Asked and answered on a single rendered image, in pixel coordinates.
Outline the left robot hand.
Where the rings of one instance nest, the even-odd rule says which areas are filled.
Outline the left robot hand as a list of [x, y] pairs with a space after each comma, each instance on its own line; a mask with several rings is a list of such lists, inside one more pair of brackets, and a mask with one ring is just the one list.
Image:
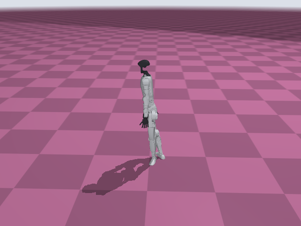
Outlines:
[[148, 124], [149, 122], [148, 122], [148, 117], [144, 117], [144, 114], [143, 114], [143, 121], [140, 123], [140, 125], [141, 124], [143, 124], [142, 125], [142, 128], [143, 128], [143, 126], [144, 126], [144, 128], [145, 128], [145, 125], [146, 125], [146, 128], [147, 127], [149, 127], [149, 124]]

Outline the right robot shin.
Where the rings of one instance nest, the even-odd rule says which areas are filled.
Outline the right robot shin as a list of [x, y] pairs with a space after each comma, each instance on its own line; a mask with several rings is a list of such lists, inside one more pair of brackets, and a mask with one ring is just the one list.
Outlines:
[[159, 135], [159, 131], [158, 131], [158, 136], [156, 137], [156, 142], [157, 142], [157, 149], [158, 149], [159, 155], [161, 155], [161, 154], [163, 154], [163, 152], [162, 152], [162, 148], [161, 148], [161, 138]]

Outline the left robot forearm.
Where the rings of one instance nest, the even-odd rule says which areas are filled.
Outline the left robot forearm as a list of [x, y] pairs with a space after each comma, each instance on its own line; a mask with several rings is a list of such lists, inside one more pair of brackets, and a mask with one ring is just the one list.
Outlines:
[[149, 109], [149, 99], [147, 97], [143, 98], [143, 113], [144, 113], [144, 117], [148, 117], [148, 109]]

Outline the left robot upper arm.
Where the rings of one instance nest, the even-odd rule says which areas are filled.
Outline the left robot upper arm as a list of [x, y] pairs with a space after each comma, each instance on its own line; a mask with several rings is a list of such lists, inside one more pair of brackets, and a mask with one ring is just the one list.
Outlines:
[[[150, 85], [149, 79], [147, 79], [147, 78], [143, 79], [143, 92], [145, 94], [145, 96], [143, 96], [143, 98], [147, 97], [148, 99], [150, 99], [149, 85]], [[142, 100], [143, 100], [143, 98], [142, 98]]]

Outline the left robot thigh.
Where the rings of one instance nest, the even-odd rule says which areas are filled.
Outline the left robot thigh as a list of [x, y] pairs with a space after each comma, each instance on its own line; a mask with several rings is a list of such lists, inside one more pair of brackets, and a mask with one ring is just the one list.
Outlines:
[[158, 113], [155, 112], [155, 110], [151, 110], [151, 113], [148, 114], [148, 134], [149, 134], [149, 142], [150, 140], [154, 141], [155, 139], [155, 127], [156, 124], [154, 120], [158, 119]]

